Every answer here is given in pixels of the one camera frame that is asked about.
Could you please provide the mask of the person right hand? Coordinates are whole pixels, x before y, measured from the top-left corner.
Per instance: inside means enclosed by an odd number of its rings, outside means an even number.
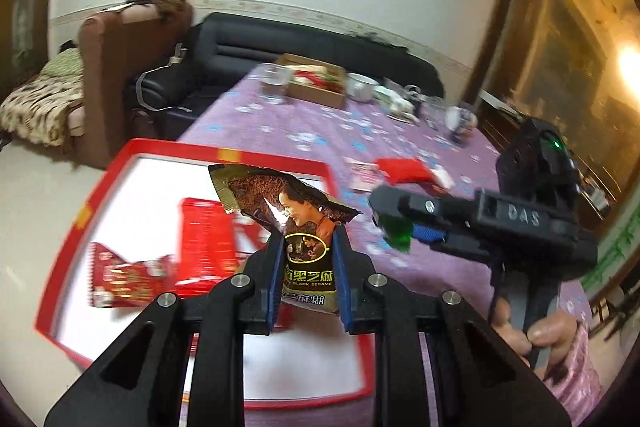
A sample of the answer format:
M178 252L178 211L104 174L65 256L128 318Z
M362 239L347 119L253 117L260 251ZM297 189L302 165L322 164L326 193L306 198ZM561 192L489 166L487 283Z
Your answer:
M535 374L543 379L553 367L559 365L567 357L574 337L578 331L575 317L560 310L530 326L524 333L511 325L511 307L506 299L498 297L495 302L491 326L496 333L526 362L525 357L534 348L549 350L545 366L535 369Z

